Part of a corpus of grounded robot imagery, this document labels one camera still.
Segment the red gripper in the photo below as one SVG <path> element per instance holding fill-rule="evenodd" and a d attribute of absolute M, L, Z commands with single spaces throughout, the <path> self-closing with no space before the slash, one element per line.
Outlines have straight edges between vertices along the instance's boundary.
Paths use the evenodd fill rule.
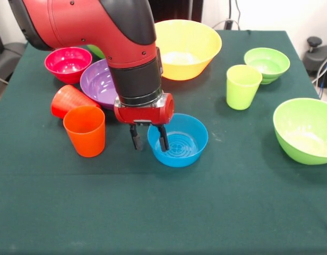
<path fill-rule="evenodd" d="M 130 134 L 136 150 L 142 150 L 143 143 L 135 124 L 150 123 L 158 125 L 161 151 L 166 152 L 169 150 L 169 142 L 166 128 L 162 124 L 170 122 L 174 114 L 174 107 L 173 96 L 169 93 L 163 93 L 154 103 L 141 107 L 126 106 L 121 103 L 117 96 L 114 102 L 114 113 L 119 122 L 130 124 Z"/>

